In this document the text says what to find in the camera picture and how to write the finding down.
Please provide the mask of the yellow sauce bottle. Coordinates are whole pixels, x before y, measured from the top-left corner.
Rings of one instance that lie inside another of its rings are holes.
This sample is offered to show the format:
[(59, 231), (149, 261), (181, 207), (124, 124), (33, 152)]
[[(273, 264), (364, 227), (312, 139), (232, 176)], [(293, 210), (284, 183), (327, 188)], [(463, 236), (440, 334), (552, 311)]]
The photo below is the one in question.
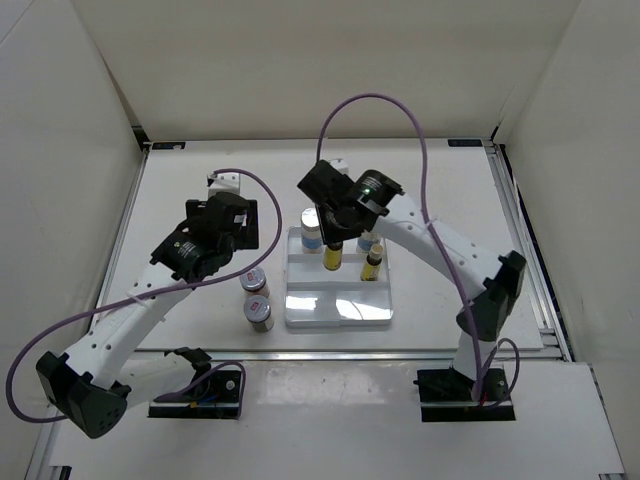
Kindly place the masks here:
[(342, 265), (343, 243), (328, 243), (325, 245), (323, 265), (329, 271), (337, 271)]
[(371, 246), (361, 270), (360, 279), (362, 281), (378, 280), (383, 254), (384, 248), (380, 243)]

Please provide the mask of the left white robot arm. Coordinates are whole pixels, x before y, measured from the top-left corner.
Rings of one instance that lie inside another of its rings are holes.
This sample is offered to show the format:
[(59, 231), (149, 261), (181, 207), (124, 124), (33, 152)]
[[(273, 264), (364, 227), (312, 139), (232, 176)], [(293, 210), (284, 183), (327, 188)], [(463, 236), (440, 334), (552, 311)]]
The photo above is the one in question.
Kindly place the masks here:
[(124, 306), (107, 312), (63, 353), (46, 352), (36, 363), (47, 399), (90, 439), (105, 435), (137, 404), (138, 381), (157, 386), (174, 372), (175, 388), (186, 399), (208, 392), (206, 356), (198, 349), (169, 353), (153, 375), (122, 372), (139, 344), (196, 283), (226, 266), (236, 251), (259, 246), (257, 201), (222, 192), (206, 201), (189, 200), (185, 209), (185, 220), (153, 250)]

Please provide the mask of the blue label white jar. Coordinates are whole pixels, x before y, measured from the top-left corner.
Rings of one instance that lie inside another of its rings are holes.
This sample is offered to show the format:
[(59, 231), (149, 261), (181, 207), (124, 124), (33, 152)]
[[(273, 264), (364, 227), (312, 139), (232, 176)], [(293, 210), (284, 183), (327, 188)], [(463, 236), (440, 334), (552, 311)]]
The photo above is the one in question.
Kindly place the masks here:
[(357, 239), (357, 251), (362, 254), (368, 254), (374, 245), (381, 242), (381, 236), (377, 233), (363, 232)]
[(307, 208), (301, 212), (300, 228), (302, 251), (307, 254), (321, 253), (324, 243), (317, 211), (314, 207)]

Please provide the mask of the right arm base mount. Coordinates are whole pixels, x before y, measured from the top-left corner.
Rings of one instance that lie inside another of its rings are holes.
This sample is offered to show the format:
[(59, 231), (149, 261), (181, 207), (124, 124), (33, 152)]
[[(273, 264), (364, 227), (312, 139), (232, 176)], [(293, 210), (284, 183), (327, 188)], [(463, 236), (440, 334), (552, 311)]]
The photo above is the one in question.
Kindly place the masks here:
[(484, 376), (480, 399), (472, 399), (472, 381), (453, 368), (416, 372), (421, 421), (424, 423), (511, 422), (516, 420), (506, 375), (491, 368)]

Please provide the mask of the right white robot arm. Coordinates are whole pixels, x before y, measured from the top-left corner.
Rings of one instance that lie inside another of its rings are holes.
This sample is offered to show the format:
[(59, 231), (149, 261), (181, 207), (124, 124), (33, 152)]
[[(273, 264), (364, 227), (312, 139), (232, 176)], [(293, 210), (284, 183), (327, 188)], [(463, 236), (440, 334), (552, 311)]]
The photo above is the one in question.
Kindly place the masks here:
[(516, 251), (500, 255), (486, 250), (446, 224), (424, 219), (401, 185), (377, 170), (352, 180), (321, 160), (298, 188), (316, 207), (325, 244), (376, 233), (454, 284), (462, 302), (456, 317), (461, 336), (449, 387), (460, 399), (476, 397), (485, 387), (488, 361), (520, 296), (525, 258)]

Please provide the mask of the dark spice jar silver lid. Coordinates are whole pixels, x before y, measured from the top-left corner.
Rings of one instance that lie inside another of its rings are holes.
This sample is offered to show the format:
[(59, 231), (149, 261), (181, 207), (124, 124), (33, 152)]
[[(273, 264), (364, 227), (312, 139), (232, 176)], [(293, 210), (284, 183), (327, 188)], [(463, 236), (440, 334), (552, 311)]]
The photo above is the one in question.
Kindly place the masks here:
[(262, 295), (247, 297), (243, 311), (254, 332), (266, 333), (273, 328), (274, 319), (271, 316), (271, 306), (267, 297)]

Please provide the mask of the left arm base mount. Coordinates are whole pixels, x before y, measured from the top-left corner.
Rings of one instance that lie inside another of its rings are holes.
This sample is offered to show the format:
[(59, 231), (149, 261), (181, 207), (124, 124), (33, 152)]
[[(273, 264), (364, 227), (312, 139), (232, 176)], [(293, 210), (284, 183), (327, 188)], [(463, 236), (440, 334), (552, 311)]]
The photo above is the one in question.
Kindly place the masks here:
[(171, 394), (149, 404), (150, 419), (239, 420), (242, 415), (247, 372), (237, 361), (213, 366), (203, 380), (180, 395)]

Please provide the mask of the red label spice jar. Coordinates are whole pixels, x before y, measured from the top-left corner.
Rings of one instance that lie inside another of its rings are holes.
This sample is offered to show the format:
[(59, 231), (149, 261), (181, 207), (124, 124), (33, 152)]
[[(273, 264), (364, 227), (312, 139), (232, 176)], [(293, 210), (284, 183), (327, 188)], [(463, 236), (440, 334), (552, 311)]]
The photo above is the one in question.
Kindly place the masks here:
[(239, 282), (247, 297), (258, 295), (268, 298), (270, 296), (267, 276), (260, 266), (255, 266), (240, 275)]

